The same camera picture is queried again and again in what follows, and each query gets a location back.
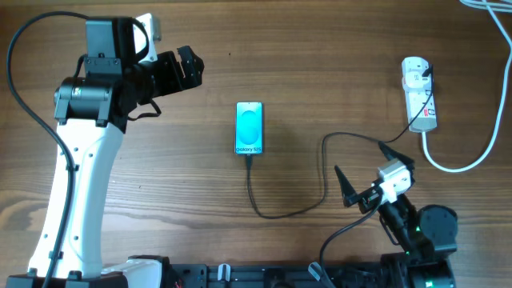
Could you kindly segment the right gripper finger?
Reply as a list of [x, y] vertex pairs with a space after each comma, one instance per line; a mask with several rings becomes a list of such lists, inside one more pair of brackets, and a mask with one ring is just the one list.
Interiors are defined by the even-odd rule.
[[409, 171], [414, 170], [414, 160], [412, 158], [410, 158], [402, 153], [399, 153], [396, 150], [393, 150], [384, 142], [379, 142], [378, 146], [388, 161], [397, 159], [400, 162], [402, 162]]
[[357, 200], [358, 194], [355, 191], [355, 189], [353, 188], [353, 186], [350, 184], [349, 180], [346, 178], [344, 173], [341, 171], [339, 166], [335, 166], [334, 170], [337, 175], [339, 185], [341, 188], [343, 205], [345, 207], [350, 207], [358, 201]]

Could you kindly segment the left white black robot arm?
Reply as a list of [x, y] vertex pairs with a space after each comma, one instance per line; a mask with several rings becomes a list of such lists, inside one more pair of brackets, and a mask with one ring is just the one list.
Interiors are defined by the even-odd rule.
[[42, 233], [24, 274], [9, 287], [180, 287], [170, 260], [135, 255], [104, 267], [102, 219], [110, 172], [133, 111], [200, 86], [203, 60], [190, 47], [158, 53], [152, 14], [86, 17], [86, 52], [54, 94], [58, 145]]

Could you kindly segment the blue screen smartphone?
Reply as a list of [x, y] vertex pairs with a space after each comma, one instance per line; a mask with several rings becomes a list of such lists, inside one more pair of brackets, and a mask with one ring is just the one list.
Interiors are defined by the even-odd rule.
[[237, 102], [235, 115], [236, 154], [263, 153], [263, 104]]

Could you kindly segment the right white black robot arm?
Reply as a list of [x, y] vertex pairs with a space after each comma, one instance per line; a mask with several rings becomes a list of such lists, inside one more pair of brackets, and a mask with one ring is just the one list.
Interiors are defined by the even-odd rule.
[[378, 168], [370, 188], [356, 192], [342, 170], [335, 172], [343, 204], [358, 206], [358, 226], [375, 214], [387, 237], [401, 253], [384, 254], [378, 262], [350, 264], [332, 271], [336, 287], [455, 287], [449, 256], [457, 251], [458, 216], [446, 206], [416, 209], [406, 196], [415, 183], [414, 160], [380, 142], [387, 163]]

